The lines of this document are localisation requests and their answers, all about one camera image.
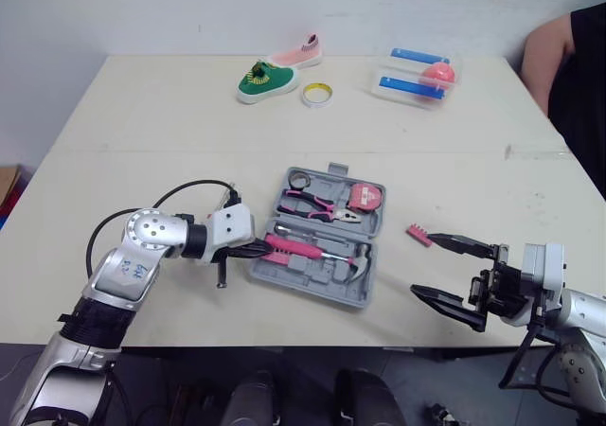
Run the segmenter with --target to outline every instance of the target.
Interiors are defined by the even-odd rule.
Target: pink handle
[[[266,254],[265,256],[263,256],[262,259],[274,263],[279,263],[280,265],[288,265],[288,262],[291,259],[291,255],[274,251],[273,253]]]
[[[281,239],[272,234],[267,234],[265,241],[274,246],[276,249],[281,249],[292,254],[298,254],[309,258],[322,258],[322,249],[312,244],[300,243],[298,241],[290,241]]]

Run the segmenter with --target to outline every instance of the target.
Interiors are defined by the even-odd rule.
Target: black shirt
[[[575,54],[556,76],[549,119],[606,199],[606,3],[570,20]]]

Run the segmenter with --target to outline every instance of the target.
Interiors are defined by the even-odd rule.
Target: blue bar
[[[441,88],[430,87],[422,83],[407,82],[406,80],[387,78],[383,76],[379,81],[379,85],[385,88],[393,88],[402,92],[414,93],[423,97],[442,99],[444,98],[444,90]]]
[[[423,52],[415,52],[414,50],[406,49],[391,49],[391,56],[398,57],[399,59],[413,60],[415,62],[434,64],[436,62],[450,63],[446,57],[439,57],[438,55],[424,54]]]

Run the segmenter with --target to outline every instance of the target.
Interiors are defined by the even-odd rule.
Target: robotic arm
[[[606,424],[606,301],[564,287],[563,247],[554,243],[527,244],[522,270],[518,270],[507,265],[506,245],[488,245],[448,234],[432,234],[428,238],[458,254],[491,259],[493,266],[472,279],[469,303],[473,310],[463,307],[460,296],[411,286],[421,301],[476,331],[485,330],[489,312],[509,325],[528,329],[499,386],[516,388],[509,382],[532,341],[537,338],[549,342],[555,345],[554,350],[539,369],[532,388],[551,402],[577,410],[579,424]],[[542,385],[544,369],[556,356],[568,393]],[[572,403],[554,398],[550,392],[565,394]]]
[[[10,426],[102,424],[120,345],[158,277],[160,260],[217,262],[218,287],[225,287],[227,257],[261,257],[272,250],[254,240],[253,218],[240,203],[214,212],[206,224],[156,208],[135,211],[126,221],[120,246],[103,258],[73,312],[60,317],[64,325],[27,379]]]

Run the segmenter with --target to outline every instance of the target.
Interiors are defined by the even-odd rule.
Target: shoe
[[[290,52],[274,54],[268,59],[269,62],[280,66],[290,66],[292,68],[307,68],[322,62],[322,49],[318,36],[312,34],[307,42],[301,47]]]
[[[299,84],[296,69],[281,68],[259,61],[246,73],[238,85],[238,99],[244,104],[255,104],[263,99],[293,91]]]

